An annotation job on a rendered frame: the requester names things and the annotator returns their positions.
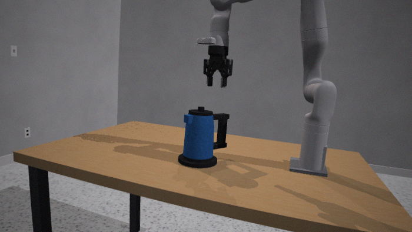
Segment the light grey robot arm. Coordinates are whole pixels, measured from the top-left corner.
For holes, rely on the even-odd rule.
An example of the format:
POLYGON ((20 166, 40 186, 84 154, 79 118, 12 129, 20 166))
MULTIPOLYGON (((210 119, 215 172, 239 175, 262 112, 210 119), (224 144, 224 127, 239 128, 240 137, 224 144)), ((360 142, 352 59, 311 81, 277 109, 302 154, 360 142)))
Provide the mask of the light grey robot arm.
MULTIPOLYGON (((210 0, 214 14, 210 38, 198 38, 197 44, 229 45, 229 19, 233 3, 252 0, 210 0)), ((304 117, 299 166, 324 170, 330 120, 334 114, 337 90, 331 81, 321 80, 321 62, 328 44, 324 0, 301 0, 300 35, 303 52, 303 94, 313 104, 304 117)))

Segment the blue kettle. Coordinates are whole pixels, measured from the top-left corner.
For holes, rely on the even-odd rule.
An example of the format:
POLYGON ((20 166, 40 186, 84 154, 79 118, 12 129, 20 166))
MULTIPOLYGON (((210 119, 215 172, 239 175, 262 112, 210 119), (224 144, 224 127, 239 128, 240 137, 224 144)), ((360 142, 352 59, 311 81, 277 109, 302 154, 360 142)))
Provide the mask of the blue kettle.
POLYGON ((204 110, 204 107, 189 110, 189 113, 184 115, 184 159, 206 163, 212 160, 213 150, 227 147, 225 141, 229 117, 230 115, 225 113, 213 114, 212 111, 204 110), (214 120, 218 120, 217 142, 214 142, 214 120))

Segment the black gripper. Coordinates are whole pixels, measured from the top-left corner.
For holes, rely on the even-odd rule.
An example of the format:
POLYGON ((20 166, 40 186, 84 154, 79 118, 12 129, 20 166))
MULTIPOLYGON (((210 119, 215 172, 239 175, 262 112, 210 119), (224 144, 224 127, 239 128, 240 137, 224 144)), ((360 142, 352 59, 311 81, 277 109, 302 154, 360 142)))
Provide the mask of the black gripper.
POLYGON ((207 86, 212 86, 213 74, 218 70, 222 76, 221 88, 226 88, 227 77, 232 76, 233 65, 233 60, 227 59, 228 47, 210 45, 208 46, 208 54, 210 55, 210 58, 204 59, 204 74, 207 76, 207 86))

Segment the black round disk with center stud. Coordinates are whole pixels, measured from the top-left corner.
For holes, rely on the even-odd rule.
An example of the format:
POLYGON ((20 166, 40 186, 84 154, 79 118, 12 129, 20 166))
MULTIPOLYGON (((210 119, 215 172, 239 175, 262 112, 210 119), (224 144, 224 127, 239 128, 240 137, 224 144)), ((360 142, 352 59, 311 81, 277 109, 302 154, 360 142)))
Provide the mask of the black round disk with center stud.
POLYGON ((217 157, 213 155, 212 160, 206 163, 196 163, 184 159, 183 153, 178 156, 178 162, 184 166, 192 168, 209 168, 217 164, 217 157))

